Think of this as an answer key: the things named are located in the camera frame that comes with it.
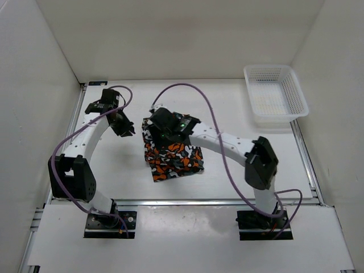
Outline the orange camouflage shorts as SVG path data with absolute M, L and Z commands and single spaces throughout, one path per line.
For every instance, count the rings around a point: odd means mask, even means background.
M 190 176 L 204 171 L 200 147 L 174 143 L 162 137 L 149 118 L 143 118 L 144 160 L 151 168 L 153 181 Z

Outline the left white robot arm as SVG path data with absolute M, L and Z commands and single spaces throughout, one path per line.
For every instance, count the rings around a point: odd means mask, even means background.
M 97 190 L 90 160 L 107 129 L 121 138 L 135 134 L 123 112 L 131 100 L 118 89 L 118 85 L 104 89 L 101 98 L 88 105 L 82 126 L 56 146 L 48 161 L 53 197 L 71 201 L 87 214 L 99 214 L 107 228 L 117 225 L 119 213 L 116 202 Z

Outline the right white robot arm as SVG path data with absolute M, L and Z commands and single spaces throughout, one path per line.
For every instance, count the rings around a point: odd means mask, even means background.
M 150 112 L 150 121 L 163 140 L 205 148 L 221 154 L 224 164 L 229 158 L 244 167 L 244 181 L 253 188 L 255 196 L 255 204 L 247 205 L 256 211 L 257 224 L 267 228 L 275 222 L 280 216 L 276 207 L 282 204 L 274 187 L 279 161 L 267 138 L 251 140 L 223 133 L 216 126 L 164 106 L 154 106 Z

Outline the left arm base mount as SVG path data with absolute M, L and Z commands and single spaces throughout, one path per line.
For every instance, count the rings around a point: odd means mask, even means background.
M 118 212 L 119 217 L 110 217 L 101 214 L 88 214 L 84 238 L 93 239 L 134 239 L 137 225 L 137 211 L 119 210 L 117 204 L 113 204 L 111 212 Z

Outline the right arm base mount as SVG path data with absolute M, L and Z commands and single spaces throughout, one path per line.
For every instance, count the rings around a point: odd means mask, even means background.
M 279 218 L 269 218 L 254 210 L 238 210 L 235 221 L 240 241 L 293 240 L 286 210 Z

